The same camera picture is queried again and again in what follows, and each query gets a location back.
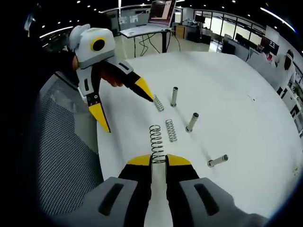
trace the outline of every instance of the office floor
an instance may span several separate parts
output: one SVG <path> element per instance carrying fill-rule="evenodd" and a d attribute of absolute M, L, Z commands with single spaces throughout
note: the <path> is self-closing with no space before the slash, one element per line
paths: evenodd
<path fill-rule="evenodd" d="M 148 37 L 144 35 L 143 37 L 136 37 L 135 42 L 136 42 L 136 57 L 139 57 L 140 54 L 142 53 L 143 46 L 140 45 L 139 43 L 143 40 L 147 39 Z M 150 38 L 151 43 L 154 45 L 154 47 L 161 52 L 162 51 L 162 35 L 161 34 L 155 34 L 153 37 Z M 211 42 L 210 45 L 206 44 L 198 44 L 194 43 L 189 40 L 185 39 L 180 39 L 178 38 L 181 51 L 202 51 L 202 52 L 220 52 L 221 51 L 221 45 L 215 42 Z M 116 54 L 119 59 L 131 59 L 134 58 L 134 39 L 127 39 L 124 36 L 120 35 L 115 37 L 116 41 Z M 155 48 L 151 45 L 149 40 L 147 39 L 144 41 L 145 46 L 148 46 L 148 50 L 146 51 L 145 55 L 151 55 L 151 54 L 158 54 L 158 52 L 155 50 Z M 179 51 L 179 45 L 174 36 L 171 36 L 170 38 L 170 44 L 168 47 L 167 52 L 178 52 Z"/>

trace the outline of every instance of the coil spring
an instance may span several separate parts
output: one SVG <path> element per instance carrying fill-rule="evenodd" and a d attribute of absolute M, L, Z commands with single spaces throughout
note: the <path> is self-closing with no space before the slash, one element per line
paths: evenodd
<path fill-rule="evenodd" d="M 151 138 L 151 151 L 152 151 L 152 163 L 165 162 L 165 155 L 163 154 L 163 141 L 161 136 L 161 127 L 159 125 L 152 125 L 150 127 Z"/>
<path fill-rule="evenodd" d="M 153 103 L 155 103 L 155 106 L 157 107 L 159 112 L 164 110 L 164 106 L 162 105 L 162 103 L 160 102 L 160 100 L 156 95 L 153 96 Z"/>
<path fill-rule="evenodd" d="M 165 123 L 166 123 L 167 131 L 169 133 L 169 140 L 171 142 L 177 141 L 175 126 L 174 126 L 174 123 L 172 122 L 172 119 L 166 120 Z"/>

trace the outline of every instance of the person's hand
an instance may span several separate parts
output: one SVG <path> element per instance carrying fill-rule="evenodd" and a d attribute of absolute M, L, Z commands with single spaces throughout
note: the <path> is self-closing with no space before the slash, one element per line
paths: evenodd
<path fill-rule="evenodd" d="M 79 63 L 78 63 L 76 56 L 72 60 L 72 68 L 74 70 L 77 70 L 79 68 Z M 100 74 L 101 79 L 106 80 L 108 83 L 111 84 L 111 86 L 113 86 L 113 87 L 122 87 L 123 86 L 123 83 L 121 83 L 119 80 L 117 80 L 113 75 L 105 72 L 100 65 L 96 66 L 95 71 L 97 71 L 95 73 Z"/>

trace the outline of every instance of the gray mesh chair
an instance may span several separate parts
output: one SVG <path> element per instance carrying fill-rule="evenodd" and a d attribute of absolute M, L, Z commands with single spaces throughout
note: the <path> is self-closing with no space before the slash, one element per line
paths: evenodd
<path fill-rule="evenodd" d="M 96 121 L 77 90 L 53 75 L 40 91 L 38 192 L 49 216 L 76 210 L 103 182 Z"/>

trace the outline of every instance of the metal pin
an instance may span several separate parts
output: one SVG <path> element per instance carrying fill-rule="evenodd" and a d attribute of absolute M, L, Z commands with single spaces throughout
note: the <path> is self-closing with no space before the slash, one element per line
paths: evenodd
<path fill-rule="evenodd" d="M 170 105 L 172 107 L 175 107 L 177 105 L 177 103 L 176 103 L 176 101 L 177 101 L 177 94 L 178 94 L 178 88 L 174 87 L 173 90 L 172 90 L 172 100 L 171 100 L 171 103 L 170 103 Z"/>
<path fill-rule="evenodd" d="M 197 113 L 193 114 L 193 117 L 191 118 L 188 126 L 186 126 L 186 128 L 185 128 L 185 130 L 187 132 L 192 132 L 193 131 L 194 124 L 196 123 L 198 117 L 199 117 L 199 114 L 197 114 Z"/>
<path fill-rule="evenodd" d="M 223 155 L 222 157 L 219 157 L 215 160 L 208 161 L 208 167 L 214 167 L 215 165 L 220 164 L 222 162 L 226 162 L 227 160 L 228 160 L 228 156 Z"/>

